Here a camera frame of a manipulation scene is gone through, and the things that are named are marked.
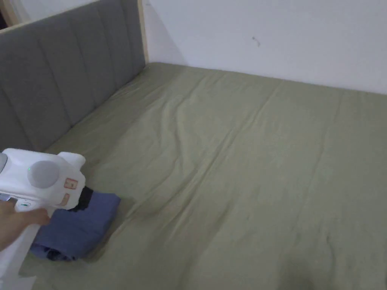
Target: finger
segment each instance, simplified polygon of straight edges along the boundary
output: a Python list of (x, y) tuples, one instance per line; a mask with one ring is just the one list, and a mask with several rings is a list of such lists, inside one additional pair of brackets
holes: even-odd
[(15, 205), (16, 205), (16, 203), (17, 203), (17, 199), (11, 197), (11, 198), (8, 200), (8, 203), (12, 204), (12, 206), (15, 207)]
[(12, 201), (0, 201), (0, 214), (9, 215), (15, 212), (15, 204)]
[(50, 218), (45, 208), (31, 210), (29, 212), (19, 212), (18, 215), (28, 225), (47, 225), (50, 222)]

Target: gray round button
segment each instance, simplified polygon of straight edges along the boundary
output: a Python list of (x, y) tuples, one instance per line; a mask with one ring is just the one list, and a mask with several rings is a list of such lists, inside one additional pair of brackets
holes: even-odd
[(38, 161), (28, 169), (27, 177), (32, 186), (49, 188), (59, 179), (59, 166), (52, 161)]

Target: folded blue cloth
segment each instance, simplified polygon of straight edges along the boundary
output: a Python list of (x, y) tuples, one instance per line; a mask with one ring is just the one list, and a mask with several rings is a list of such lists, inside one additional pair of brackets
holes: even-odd
[(40, 228), (31, 252), (52, 261), (83, 258), (102, 240), (116, 216), (121, 199), (115, 194), (93, 192), (85, 210), (56, 210)]

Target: white wall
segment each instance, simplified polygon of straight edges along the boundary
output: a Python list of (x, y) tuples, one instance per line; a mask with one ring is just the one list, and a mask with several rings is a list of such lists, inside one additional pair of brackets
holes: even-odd
[(20, 22), (39, 20), (93, 0), (8, 0)]
[(144, 0), (144, 16), (150, 61), (387, 93), (386, 0)]

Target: white handheld device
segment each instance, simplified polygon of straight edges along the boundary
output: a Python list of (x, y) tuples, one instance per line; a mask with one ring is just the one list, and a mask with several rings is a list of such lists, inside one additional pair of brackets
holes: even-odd
[[(46, 208), (72, 209), (78, 205), (85, 177), (80, 168), (82, 155), (62, 152), (58, 155), (6, 149), (0, 153), (0, 195), (15, 198), (15, 210), (24, 212)], [(0, 290), (31, 290), (36, 277), (19, 276), (21, 265), (39, 230), (30, 225), (8, 248), (0, 252)]]

